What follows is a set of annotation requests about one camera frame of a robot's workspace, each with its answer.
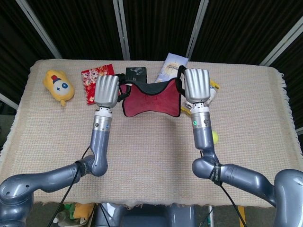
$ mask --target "black box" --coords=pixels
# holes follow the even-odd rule
[[[147,83],[146,68],[145,67],[131,67],[126,68],[126,79]]]

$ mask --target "black cable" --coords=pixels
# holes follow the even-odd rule
[[[104,212],[104,210],[103,210],[103,206],[102,206],[101,203],[100,203],[100,208],[101,208],[102,213],[103,213],[103,215],[104,215],[104,217],[105,217],[105,220],[106,220],[106,222],[107,222],[108,227],[110,227],[109,222],[108,222],[108,219],[107,219],[107,217],[106,217],[106,215],[105,215],[105,212]]]
[[[86,149],[86,151],[83,153],[81,159],[84,158],[84,156],[85,156],[85,154],[86,154],[86,152],[87,152],[88,150],[89,150],[89,147],[88,147],[88,148]],[[77,168],[77,171],[76,171],[76,174],[75,174],[75,176],[74,176],[74,178],[73,178],[73,180],[72,180],[72,182],[71,182],[71,184],[70,184],[70,187],[67,189],[65,195],[63,196],[63,198],[62,198],[62,200],[61,200],[59,206],[58,206],[57,209],[56,209],[56,212],[53,214],[53,217],[52,217],[52,219],[50,220],[50,222],[48,223],[47,227],[51,227],[51,225],[52,225],[52,223],[53,223],[53,220],[54,220],[54,218],[56,217],[56,215],[57,215],[57,213],[58,213],[58,211],[59,211],[61,205],[63,204],[63,202],[64,202],[66,196],[67,196],[68,193],[70,192],[72,185],[75,183],[75,180],[76,180],[76,178],[77,178],[77,175],[78,175],[79,170],[80,170],[80,168],[78,167],[78,168]]]
[[[212,208],[211,211],[207,214],[207,216],[205,217],[204,221],[203,221],[202,224],[201,224],[201,227],[203,227],[205,221],[207,220],[207,218],[209,217],[209,215],[212,213],[213,209],[214,209],[214,208]]]
[[[222,190],[225,192],[225,194],[227,195],[227,197],[229,198],[229,200],[232,202],[232,205],[233,205],[233,207],[235,208],[237,214],[239,215],[239,218],[241,219],[242,224],[244,225],[244,227],[247,227],[247,225],[245,224],[245,221],[244,221],[243,218],[242,218],[242,215],[240,214],[240,212],[239,212],[239,210],[238,210],[236,204],[233,202],[233,200],[232,200],[232,198],[230,197],[230,195],[227,193],[227,191],[223,188],[222,185],[220,185],[220,187],[221,187]]]

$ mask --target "yellow plush toy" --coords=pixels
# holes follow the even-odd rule
[[[43,79],[43,84],[52,96],[60,101],[62,106],[65,106],[65,101],[70,100],[75,94],[74,87],[63,71],[48,70]]]

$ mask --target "tennis ball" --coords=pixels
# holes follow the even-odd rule
[[[219,136],[215,131],[212,131],[212,133],[213,133],[214,144],[216,144],[218,142]]]

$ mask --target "red packet with cartoon print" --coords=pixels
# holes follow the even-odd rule
[[[84,89],[86,92],[87,105],[94,104],[96,81],[98,76],[114,75],[113,65],[103,65],[94,69],[81,72]]]

